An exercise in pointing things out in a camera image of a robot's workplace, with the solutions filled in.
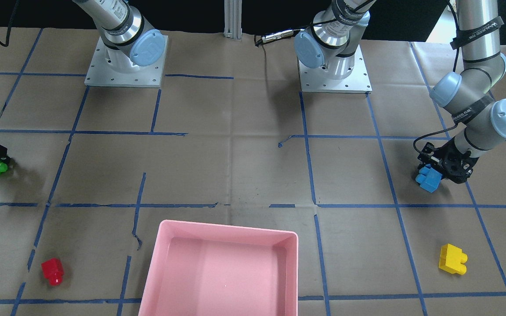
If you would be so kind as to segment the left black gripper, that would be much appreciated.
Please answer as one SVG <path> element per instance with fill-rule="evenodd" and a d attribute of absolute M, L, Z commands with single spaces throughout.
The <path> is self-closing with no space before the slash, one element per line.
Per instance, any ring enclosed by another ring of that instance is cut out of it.
<path fill-rule="evenodd" d="M 456 184 L 465 183 L 475 166 L 475 158 L 470 156 L 471 152 L 466 151 L 462 154 L 454 141 L 448 141 L 441 147 L 435 147 L 427 142 L 422 150 L 418 150 L 418 153 L 418 160 L 423 165 L 418 168 L 419 175 L 428 176 L 436 170 L 442 174 L 443 178 Z"/>

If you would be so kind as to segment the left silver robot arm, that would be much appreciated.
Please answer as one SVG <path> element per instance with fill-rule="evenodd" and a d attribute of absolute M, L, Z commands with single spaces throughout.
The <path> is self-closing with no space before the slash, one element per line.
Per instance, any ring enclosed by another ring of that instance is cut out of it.
<path fill-rule="evenodd" d="M 299 62 L 308 68 L 325 68 L 325 75 L 331 67 L 340 66 L 342 70 L 332 78 L 349 76 L 346 66 L 353 64 L 373 4 L 373 0 L 333 0 L 296 34 Z M 430 98 L 451 114 L 456 126 L 465 128 L 441 147 L 427 143 L 418 150 L 416 182 L 429 192 L 443 179 L 466 182 L 479 157 L 506 140 L 506 99 L 496 101 L 488 95 L 506 74 L 499 40 L 503 20 L 496 0 L 459 0 L 455 24 L 451 47 L 461 52 L 463 70 L 448 72 L 430 90 Z"/>

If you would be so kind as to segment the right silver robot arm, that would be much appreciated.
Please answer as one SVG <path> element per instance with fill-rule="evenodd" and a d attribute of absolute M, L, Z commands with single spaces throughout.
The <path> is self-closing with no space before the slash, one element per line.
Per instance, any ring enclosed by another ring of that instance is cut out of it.
<path fill-rule="evenodd" d="M 167 47 L 167 36 L 153 28 L 147 19 L 127 0 L 73 0 L 95 23 L 100 38 L 93 54 L 92 64 L 84 84 L 101 87 L 138 87 L 159 88 L 164 66 L 164 55 Z M 9 18 L 5 34 L 5 42 L 10 44 L 11 27 L 18 9 L 16 0 Z M 55 96 L 44 97 L 42 101 L 58 100 L 66 97 L 66 92 L 81 92 L 80 79 L 70 80 L 37 79 L 42 92 L 53 92 Z M 60 86 L 59 83 L 74 83 L 76 88 Z M 12 92 L 6 98 L 1 110 L 3 116 Z M 8 149 L 0 144 L 0 172 L 7 170 L 11 162 Z"/>

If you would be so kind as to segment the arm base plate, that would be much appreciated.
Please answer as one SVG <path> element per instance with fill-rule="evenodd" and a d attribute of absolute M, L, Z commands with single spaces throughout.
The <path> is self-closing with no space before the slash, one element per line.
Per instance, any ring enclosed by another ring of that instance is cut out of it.
<path fill-rule="evenodd" d="M 99 38 L 84 84 L 100 87 L 160 88 L 167 49 L 149 66 L 138 66 L 120 50 L 107 47 Z"/>
<path fill-rule="evenodd" d="M 373 88 L 360 47 L 347 58 L 333 57 L 319 68 L 298 62 L 302 92 L 371 93 Z"/>

